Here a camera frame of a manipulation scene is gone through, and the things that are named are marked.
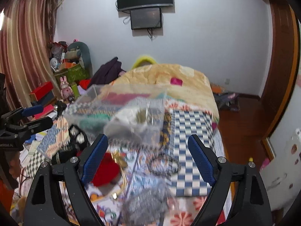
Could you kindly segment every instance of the stuffed animal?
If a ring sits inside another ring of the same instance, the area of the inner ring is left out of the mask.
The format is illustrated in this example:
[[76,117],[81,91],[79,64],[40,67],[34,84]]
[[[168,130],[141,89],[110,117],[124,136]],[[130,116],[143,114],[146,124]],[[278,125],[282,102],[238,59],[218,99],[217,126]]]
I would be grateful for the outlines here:
[[61,96],[62,98],[65,100],[67,99],[69,96],[73,96],[73,91],[72,91],[72,88],[69,87],[69,83],[67,82],[67,77],[64,76],[64,79],[61,77],[60,78],[61,80]]

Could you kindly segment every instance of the red box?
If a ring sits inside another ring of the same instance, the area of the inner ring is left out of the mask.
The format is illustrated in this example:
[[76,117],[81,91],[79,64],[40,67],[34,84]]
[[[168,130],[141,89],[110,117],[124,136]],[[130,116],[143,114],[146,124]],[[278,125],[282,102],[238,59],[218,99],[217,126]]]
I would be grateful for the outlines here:
[[45,117],[46,115],[48,115],[49,113],[51,113],[55,108],[53,107],[53,105],[47,105],[46,107],[44,107],[44,110],[42,113],[38,113],[36,115],[34,115],[35,119],[40,119],[42,117]]
[[52,82],[46,82],[42,86],[37,87],[30,94],[30,101],[39,101],[42,97],[44,97],[47,93],[49,93],[53,89]]

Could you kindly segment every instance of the curtain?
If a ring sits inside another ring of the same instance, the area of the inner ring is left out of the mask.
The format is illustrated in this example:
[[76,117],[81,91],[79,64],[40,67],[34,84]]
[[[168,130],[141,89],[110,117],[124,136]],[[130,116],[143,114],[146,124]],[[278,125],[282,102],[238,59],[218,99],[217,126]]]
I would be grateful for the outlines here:
[[0,71],[6,75],[10,109],[31,106],[29,93],[44,82],[51,81],[54,94],[60,96],[47,49],[55,29],[55,3],[57,0],[10,0],[4,8]]

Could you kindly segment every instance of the gift box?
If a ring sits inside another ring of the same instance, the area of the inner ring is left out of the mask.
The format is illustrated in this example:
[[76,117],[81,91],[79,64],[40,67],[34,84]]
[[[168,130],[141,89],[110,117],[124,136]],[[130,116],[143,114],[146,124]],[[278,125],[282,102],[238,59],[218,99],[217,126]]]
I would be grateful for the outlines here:
[[46,82],[42,86],[37,87],[30,94],[30,101],[39,101],[42,97],[44,97],[47,93],[49,93],[53,89],[52,82]]
[[76,80],[84,80],[90,77],[89,75],[89,70],[88,69],[83,69],[80,64],[76,64],[75,66],[68,68],[68,69],[63,69],[61,71],[55,72],[54,73],[55,78],[58,82],[58,85],[60,85],[60,77],[67,77],[67,81],[69,84],[73,83]]

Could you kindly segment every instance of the metal screw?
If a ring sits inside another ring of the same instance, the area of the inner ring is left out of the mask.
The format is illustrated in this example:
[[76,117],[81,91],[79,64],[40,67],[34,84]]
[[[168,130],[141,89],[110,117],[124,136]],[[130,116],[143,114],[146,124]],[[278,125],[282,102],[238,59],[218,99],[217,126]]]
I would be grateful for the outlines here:
[[71,163],[75,163],[78,161],[78,158],[76,156],[73,156],[71,159],[70,159]]
[[255,167],[255,163],[254,163],[253,161],[250,161],[250,162],[248,163],[248,165],[249,165],[249,167],[252,167],[252,168]]
[[42,163],[41,163],[41,167],[46,167],[48,165],[48,162],[47,161],[43,161]]
[[220,156],[220,157],[218,158],[218,161],[219,161],[220,163],[225,163],[225,162],[227,161],[227,159],[226,159],[225,157],[223,157],[223,156]]

